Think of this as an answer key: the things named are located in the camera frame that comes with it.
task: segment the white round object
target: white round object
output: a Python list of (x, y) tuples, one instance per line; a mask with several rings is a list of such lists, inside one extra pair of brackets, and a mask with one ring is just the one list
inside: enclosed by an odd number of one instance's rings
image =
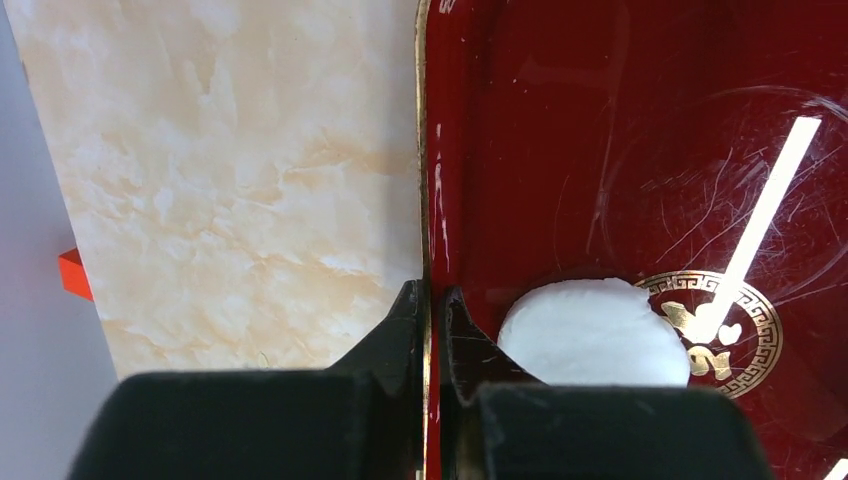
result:
[(689, 355), (651, 310), (648, 292), (617, 279), (537, 288), (512, 306), (498, 346), (550, 385), (685, 387)]

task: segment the gray surface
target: gray surface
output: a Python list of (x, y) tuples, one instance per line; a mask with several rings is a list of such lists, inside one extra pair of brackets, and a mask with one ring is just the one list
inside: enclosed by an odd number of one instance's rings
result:
[(0, 14), (0, 479), (58, 479), (117, 380), (94, 304), (62, 289), (74, 237)]

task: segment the white strip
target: white strip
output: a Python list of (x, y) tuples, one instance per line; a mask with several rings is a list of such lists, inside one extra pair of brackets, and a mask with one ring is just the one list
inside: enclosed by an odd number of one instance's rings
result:
[(783, 144), (783, 149), (777, 157), (766, 185), (763, 187), (760, 198), (751, 212), (751, 218), (739, 244), (727, 264), (724, 280), (716, 287), (715, 298), (708, 308), (704, 309), (705, 318), (698, 319), (699, 339), (715, 338), (719, 327), (730, 312), (730, 306), (736, 301), (742, 282), (751, 268), (751, 262), (757, 255), (763, 238), (768, 231), (769, 225), (777, 213), (777, 208), (783, 201), (789, 184), (798, 171), (801, 160), (807, 154), (807, 149), (813, 141), (813, 137), (821, 124), (821, 119), (811, 117), (798, 117), (795, 124)]
[(845, 480), (845, 477), (848, 477), (848, 458), (836, 462), (833, 470), (824, 477), (824, 480)]

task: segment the red object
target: red object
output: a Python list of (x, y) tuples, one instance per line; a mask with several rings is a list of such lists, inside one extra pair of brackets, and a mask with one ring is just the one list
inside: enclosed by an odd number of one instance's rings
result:
[(62, 286), (65, 290), (86, 300), (94, 301), (79, 250), (75, 248), (59, 255), (59, 274), (62, 276)]
[[(848, 3), (810, 0), (432, 1), (434, 304), (462, 286), (496, 338), (512, 302), (553, 280), (724, 272), (793, 122), (820, 118), (745, 277), (782, 328), (735, 307), (745, 336), (727, 351), (732, 381), (780, 335), (737, 401), (776, 476), (823, 478), (848, 457), (845, 18)], [(688, 308), (709, 297), (673, 293)]]

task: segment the glossy red surface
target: glossy red surface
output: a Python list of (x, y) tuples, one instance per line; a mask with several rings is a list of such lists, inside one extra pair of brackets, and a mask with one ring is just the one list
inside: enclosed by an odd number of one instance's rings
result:
[(737, 401), (779, 478), (823, 478), (848, 457), (846, 18), (834, 0), (433, 0), (433, 291), (462, 286), (496, 338), (552, 280), (724, 272), (793, 122), (821, 118), (745, 277), (783, 348)]

